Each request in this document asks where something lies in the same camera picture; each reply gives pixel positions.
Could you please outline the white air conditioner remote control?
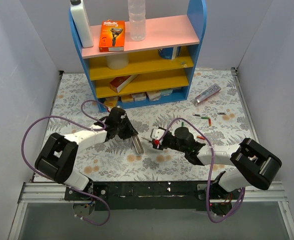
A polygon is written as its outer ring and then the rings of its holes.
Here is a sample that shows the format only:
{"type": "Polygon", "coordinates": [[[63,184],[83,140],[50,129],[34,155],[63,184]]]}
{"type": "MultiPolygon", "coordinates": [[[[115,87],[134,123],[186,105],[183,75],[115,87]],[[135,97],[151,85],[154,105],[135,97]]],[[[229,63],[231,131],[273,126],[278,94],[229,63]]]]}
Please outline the white air conditioner remote control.
{"type": "Polygon", "coordinates": [[[139,139],[138,135],[132,136],[131,137],[131,140],[133,142],[133,145],[134,145],[134,148],[136,150],[136,153],[138,155],[142,155],[144,153],[144,149],[143,149],[143,146],[142,146],[142,144],[140,142],[140,139],[139,139]]]}

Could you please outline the grey remote battery cover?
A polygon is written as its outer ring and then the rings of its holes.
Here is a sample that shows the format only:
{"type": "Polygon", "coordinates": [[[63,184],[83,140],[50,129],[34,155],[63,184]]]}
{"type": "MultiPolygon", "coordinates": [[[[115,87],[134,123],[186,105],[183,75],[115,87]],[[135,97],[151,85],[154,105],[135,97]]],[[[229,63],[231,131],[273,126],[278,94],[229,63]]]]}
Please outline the grey remote battery cover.
{"type": "Polygon", "coordinates": [[[148,139],[148,138],[145,138],[145,137],[141,137],[143,140],[149,142],[149,143],[152,143],[152,140],[148,139]]]}

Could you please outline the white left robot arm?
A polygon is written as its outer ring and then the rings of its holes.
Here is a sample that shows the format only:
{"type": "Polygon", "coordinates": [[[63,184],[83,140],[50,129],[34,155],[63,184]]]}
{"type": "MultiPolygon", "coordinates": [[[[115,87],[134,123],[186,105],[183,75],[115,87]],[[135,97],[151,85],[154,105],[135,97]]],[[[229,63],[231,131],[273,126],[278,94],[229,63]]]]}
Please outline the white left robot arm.
{"type": "Polygon", "coordinates": [[[74,168],[77,153],[115,136],[126,140],[137,135],[126,112],[114,107],[108,116],[96,120],[87,129],[66,135],[51,134],[35,162],[35,169],[59,184],[75,188],[80,199],[88,200],[93,188],[90,179],[74,168]]]}

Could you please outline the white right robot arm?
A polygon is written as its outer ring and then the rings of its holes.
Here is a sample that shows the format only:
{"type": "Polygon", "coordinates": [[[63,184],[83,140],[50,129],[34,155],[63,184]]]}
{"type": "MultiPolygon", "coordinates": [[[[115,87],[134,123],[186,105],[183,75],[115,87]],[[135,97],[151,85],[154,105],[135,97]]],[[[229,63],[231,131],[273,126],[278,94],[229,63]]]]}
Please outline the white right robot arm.
{"type": "Polygon", "coordinates": [[[174,133],[156,128],[151,137],[154,149],[184,153],[193,165],[214,163],[235,167],[232,171],[221,172],[211,184],[209,195],[215,199],[224,199],[234,190],[248,186],[267,190],[282,166],[277,156],[251,138],[245,138],[239,144],[210,147],[196,141],[186,127],[179,127],[174,133]]]}

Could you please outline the yellow wrapped sponge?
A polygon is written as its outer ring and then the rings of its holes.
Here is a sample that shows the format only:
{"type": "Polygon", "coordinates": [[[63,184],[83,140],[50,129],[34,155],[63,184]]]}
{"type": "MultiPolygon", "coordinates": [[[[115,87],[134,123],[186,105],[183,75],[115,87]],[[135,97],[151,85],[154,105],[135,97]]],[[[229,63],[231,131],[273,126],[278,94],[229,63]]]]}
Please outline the yellow wrapped sponge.
{"type": "Polygon", "coordinates": [[[131,94],[121,96],[121,102],[122,103],[130,103],[130,102],[133,102],[133,101],[134,101],[134,98],[132,97],[131,94]]]}

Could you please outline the white wrapped sponge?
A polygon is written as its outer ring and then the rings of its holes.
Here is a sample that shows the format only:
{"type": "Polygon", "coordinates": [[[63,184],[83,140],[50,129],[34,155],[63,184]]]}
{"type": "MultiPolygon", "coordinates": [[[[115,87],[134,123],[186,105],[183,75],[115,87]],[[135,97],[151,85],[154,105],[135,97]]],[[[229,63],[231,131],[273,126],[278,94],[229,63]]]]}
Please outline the white wrapped sponge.
{"type": "Polygon", "coordinates": [[[140,102],[140,101],[146,100],[146,93],[145,92],[133,93],[133,94],[131,94],[131,96],[135,102],[140,102]]]}

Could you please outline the red tea box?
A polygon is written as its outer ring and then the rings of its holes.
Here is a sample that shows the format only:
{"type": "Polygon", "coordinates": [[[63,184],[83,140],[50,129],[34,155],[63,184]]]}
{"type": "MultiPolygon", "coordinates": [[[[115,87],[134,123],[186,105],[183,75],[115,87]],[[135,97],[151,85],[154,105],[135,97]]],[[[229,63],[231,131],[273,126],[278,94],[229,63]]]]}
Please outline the red tea box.
{"type": "Polygon", "coordinates": [[[119,93],[126,87],[131,81],[133,81],[138,75],[126,75],[114,78],[110,83],[109,87],[116,93],[119,93]]]}

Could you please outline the red and white sponge pack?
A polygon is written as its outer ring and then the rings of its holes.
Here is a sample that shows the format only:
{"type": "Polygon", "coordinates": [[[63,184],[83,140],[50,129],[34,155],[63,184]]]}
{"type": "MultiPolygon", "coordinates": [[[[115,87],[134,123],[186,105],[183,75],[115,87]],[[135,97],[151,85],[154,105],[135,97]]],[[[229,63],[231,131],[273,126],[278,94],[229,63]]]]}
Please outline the red and white sponge pack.
{"type": "Polygon", "coordinates": [[[147,91],[146,95],[148,96],[150,101],[152,102],[158,101],[161,98],[161,91],[160,90],[147,91]]]}

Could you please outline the floral patterned table mat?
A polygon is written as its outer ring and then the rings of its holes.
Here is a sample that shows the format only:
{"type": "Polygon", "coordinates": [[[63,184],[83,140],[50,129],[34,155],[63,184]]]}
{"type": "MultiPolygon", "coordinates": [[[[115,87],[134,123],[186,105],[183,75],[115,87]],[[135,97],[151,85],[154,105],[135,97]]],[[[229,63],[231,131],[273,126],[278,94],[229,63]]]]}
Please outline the floral patterned table mat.
{"type": "Polygon", "coordinates": [[[180,152],[155,150],[141,137],[149,138],[151,130],[167,127],[177,117],[186,119],[194,135],[204,134],[214,146],[228,146],[251,138],[252,127],[242,107],[239,85],[230,70],[199,70],[194,73],[189,99],[127,110],[137,130],[144,153],[138,155],[130,139],[118,137],[96,144],[79,154],[75,168],[94,181],[195,181],[207,179],[207,166],[190,164],[180,152]],[[217,84],[221,90],[198,106],[191,99],[217,84]]]}

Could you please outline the green teal sponge pack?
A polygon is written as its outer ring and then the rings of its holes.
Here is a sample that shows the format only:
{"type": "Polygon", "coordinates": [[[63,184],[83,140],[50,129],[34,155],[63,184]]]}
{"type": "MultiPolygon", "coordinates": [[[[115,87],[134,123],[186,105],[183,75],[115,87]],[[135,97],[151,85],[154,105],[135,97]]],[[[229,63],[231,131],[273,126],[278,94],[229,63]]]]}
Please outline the green teal sponge pack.
{"type": "Polygon", "coordinates": [[[162,97],[170,96],[172,94],[172,92],[173,92],[173,89],[171,89],[171,88],[162,89],[160,91],[162,97]]]}

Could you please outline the blue and yellow shelf unit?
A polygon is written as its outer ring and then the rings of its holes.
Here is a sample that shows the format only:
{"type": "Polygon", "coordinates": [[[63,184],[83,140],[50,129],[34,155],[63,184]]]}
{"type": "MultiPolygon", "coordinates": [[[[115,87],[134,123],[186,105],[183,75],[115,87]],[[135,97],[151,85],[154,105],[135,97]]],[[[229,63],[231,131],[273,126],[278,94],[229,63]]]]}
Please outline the blue and yellow shelf unit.
{"type": "Polygon", "coordinates": [[[75,48],[95,100],[103,103],[108,97],[173,89],[171,95],[162,96],[158,101],[146,99],[119,102],[121,107],[128,109],[184,101],[188,98],[206,30],[205,1],[189,1],[185,15],[147,19],[147,35],[143,41],[130,38],[127,22],[122,52],[100,52],[97,46],[83,48],[73,19],[69,18],[69,22],[75,48]],[[159,56],[158,49],[171,47],[181,47],[177,58],[169,60],[159,56]],[[105,56],[118,54],[128,54],[129,64],[123,69],[109,69],[105,56]],[[129,75],[138,76],[119,93],[110,89],[109,83],[114,78],[129,75]]]}

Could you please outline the orange Gillette razor box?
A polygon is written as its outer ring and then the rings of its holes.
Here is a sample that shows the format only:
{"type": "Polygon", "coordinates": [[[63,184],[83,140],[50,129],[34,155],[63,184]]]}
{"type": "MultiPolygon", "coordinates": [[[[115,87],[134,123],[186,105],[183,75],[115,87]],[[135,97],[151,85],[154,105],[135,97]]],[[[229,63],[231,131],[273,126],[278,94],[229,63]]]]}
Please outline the orange Gillette razor box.
{"type": "Polygon", "coordinates": [[[99,51],[122,52],[125,44],[125,22],[107,20],[101,24],[99,51]]]}

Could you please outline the clear plastic water bottle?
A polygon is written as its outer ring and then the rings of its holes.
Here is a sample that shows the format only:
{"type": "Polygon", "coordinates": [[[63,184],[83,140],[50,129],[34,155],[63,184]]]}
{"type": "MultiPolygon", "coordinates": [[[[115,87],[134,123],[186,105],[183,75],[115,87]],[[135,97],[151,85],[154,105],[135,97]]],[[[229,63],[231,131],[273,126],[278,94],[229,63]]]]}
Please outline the clear plastic water bottle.
{"type": "Polygon", "coordinates": [[[130,37],[134,41],[142,41],[146,37],[145,0],[128,0],[130,37]]]}

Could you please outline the white plastic bottle black cap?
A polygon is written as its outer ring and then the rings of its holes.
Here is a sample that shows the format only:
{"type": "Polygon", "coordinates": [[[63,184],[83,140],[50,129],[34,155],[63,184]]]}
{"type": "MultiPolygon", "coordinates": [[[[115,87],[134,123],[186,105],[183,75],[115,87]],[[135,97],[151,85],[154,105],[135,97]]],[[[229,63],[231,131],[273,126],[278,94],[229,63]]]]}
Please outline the white plastic bottle black cap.
{"type": "Polygon", "coordinates": [[[70,11],[83,48],[94,46],[89,19],[82,0],[70,0],[70,11]]]}

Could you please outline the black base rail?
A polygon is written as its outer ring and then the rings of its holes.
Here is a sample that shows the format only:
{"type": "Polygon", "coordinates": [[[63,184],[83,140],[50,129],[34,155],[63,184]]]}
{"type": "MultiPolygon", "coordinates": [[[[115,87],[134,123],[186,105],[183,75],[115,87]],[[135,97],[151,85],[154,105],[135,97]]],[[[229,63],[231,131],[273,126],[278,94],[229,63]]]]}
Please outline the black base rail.
{"type": "Polygon", "coordinates": [[[79,193],[65,191],[64,199],[84,203],[96,211],[206,210],[207,182],[200,181],[98,181],[79,193]]]}

